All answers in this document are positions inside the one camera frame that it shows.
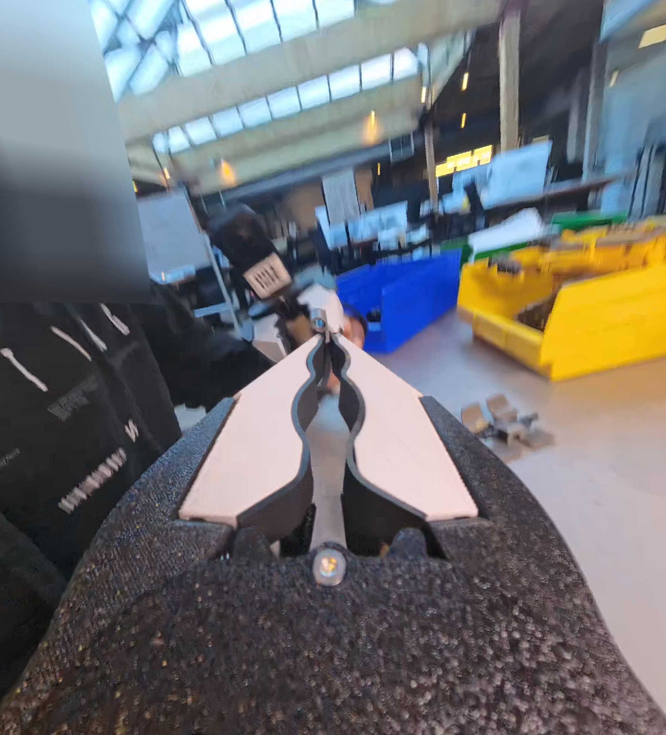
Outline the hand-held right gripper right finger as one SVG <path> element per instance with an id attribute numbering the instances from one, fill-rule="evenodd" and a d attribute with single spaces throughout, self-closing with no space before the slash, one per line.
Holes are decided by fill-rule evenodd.
<path id="1" fill-rule="evenodd" d="M 341 335 L 333 372 L 349 430 L 340 495 L 348 550 L 380 554 L 414 529 L 426 551 L 442 554 L 435 526 L 476 519 L 478 506 L 422 394 Z"/>

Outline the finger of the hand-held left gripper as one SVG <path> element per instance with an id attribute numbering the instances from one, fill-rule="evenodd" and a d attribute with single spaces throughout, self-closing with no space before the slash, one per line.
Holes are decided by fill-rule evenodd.
<path id="1" fill-rule="evenodd" d="M 302 312 L 299 336 L 314 336 L 317 329 L 313 325 L 313 317 L 322 316 L 326 330 L 332 335 L 343 335 L 346 317 L 342 302 L 334 289 L 321 284 L 310 284 L 298 295 L 298 304 Z"/>
<path id="2" fill-rule="evenodd" d="M 290 352 L 289 340 L 278 318 L 259 318 L 251 321 L 252 345 L 272 363 L 279 363 Z"/>

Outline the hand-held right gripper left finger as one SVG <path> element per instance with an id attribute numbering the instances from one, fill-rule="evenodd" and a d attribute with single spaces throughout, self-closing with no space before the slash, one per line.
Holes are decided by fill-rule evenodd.
<path id="1" fill-rule="evenodd" d="M 307 430 L 326 376 L 317 335 L 234 398 L 178 508 L 178 520 L 252 528 L 281 554 L 307 554 L 316 506 Z"/>

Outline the black toy wheel assembly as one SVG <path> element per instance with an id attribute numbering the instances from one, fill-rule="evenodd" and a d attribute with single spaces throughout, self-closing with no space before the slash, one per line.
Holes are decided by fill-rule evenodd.
<path id="1" fill-rule="evenodd" d="M 312 357 L 315 387 L 319 399 L 330 393 L 329 382 L 332 375 L 332 345 L 334 333 L 328 323 L 326 311 L 321 308 L 312 309 L 310 324 L 313 333 L 320 337 L 319 345 Z"/>

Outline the grey desk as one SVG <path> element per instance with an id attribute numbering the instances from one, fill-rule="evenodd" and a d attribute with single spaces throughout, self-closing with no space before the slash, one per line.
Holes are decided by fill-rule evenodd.
<path id="1" fill-rule="evenodd" d="M 666 713 L 666 358 L 553 383 L 473 339 L 452 311 L 377 360 L 457 417 L 497 393 L 540 415 L 555 443 L 510 467 Z"/>

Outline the person's left hand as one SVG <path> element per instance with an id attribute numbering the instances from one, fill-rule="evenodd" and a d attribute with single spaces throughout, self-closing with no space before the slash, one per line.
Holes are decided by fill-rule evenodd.
<path id="1" fill-rule="evenodd" d="M 342 334 L 358 348 L 365 348 L 368 324 L 365 317 L 350 305 L 343 304 Z"/>

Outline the whiteboard on stand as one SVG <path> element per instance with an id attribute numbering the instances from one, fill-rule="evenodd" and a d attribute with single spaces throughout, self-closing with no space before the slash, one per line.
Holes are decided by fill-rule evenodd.
<path id="1" fill-rule="evenodd" d="M 147 268 L 152 280 L 164 286 L 179 286 L 211 268 L 222 294 L 221 304 L 196 309 L 205 317 L 226 314 L 240 331 L 236 305 L 226 286 L 209 236 L 200 228 L 190 198 L 184 189 L 170 189 L 137 198 L 144 238 Z"/>

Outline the blue plastic bin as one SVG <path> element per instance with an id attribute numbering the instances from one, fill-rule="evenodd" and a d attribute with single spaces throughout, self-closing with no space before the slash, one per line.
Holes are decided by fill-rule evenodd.
<path id="1" fill-rule="evenodd" d="M 365 351 L 390 354 L 455 309 L 461 250 L 365 265 L 338 276 L 343 305 L 364 317 Z"/>

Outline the grey toy panel assembly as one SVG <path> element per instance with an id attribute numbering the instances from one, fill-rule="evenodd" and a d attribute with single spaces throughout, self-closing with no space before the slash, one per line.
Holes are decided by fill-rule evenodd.
<path id="1" fill-rule="evenodd" d="M 463 407 L 460 421 L 505 464 L 556 443 L 554 434 L 539 426 L 537 413 L 520 413 L 503 393 Z"/>

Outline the white foam sheet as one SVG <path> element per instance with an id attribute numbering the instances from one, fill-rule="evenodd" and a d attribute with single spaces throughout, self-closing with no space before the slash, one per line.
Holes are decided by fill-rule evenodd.
<path id="1" fill-rule="evenodd" d="M 499 224 L 491 225 L 468 236 L 468 245 L 474 253 L 529 243 L 552 234 L 534 207 L 522 209 Z"/>

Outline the person's black printed hoodie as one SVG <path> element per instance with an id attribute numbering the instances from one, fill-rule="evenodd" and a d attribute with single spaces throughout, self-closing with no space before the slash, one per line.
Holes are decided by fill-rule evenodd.
<path id="1" fill-rule="evenodd" d="M 179 438 L 127 304 L 0 304 L 0 702 L 103 521 Z"/>

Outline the yellow plastic bin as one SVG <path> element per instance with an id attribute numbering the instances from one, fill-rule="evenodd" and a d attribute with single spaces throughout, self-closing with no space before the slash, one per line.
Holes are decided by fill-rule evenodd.
<path id="1" fill-rule="evenodd" d="M 642 221 L 666 222 L 666 216 Z M 564 381 L 666 356 L 666 262 L 564 286 L 540 332 L 515 316 L 549 295 L 549 281 L 507 284 L 486 261 L 463 267 L 458 315 L 475 338 L 532 372 Z"/>

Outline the green plastic bin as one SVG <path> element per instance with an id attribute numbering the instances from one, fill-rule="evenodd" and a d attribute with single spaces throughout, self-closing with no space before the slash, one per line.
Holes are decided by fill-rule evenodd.
<path id="1" fill-rule="evenodd" d="M 476 260 L 482 260 L 492 255 L 498 255 L 501 253 L 509 253 L 524 249 L 526 247 L 534 245 L 550 245 L 554 240 L 558 239 L 565 232 L 580 232 L 585 229 L 592 227 L 601 227 L 608 225 L 623 224 L 628 220 L 627 212 L 611 212 L 602 213 L 598 210 L 591 210 L 586 212 L 576 213 L 559 213 L 552 216 L 550 222 L 543 221 L 552 227 L 552 234 L 544 237 L 540 240 L 535 240 L 529 243 L 523 243 L 519 245 L 512 245 L 490 252 L 474 253 L 474 251 L 468 245 L 468 236 L 466 237 L 465 244 L 460 245 L 461 263 L 473 263 Z"/>

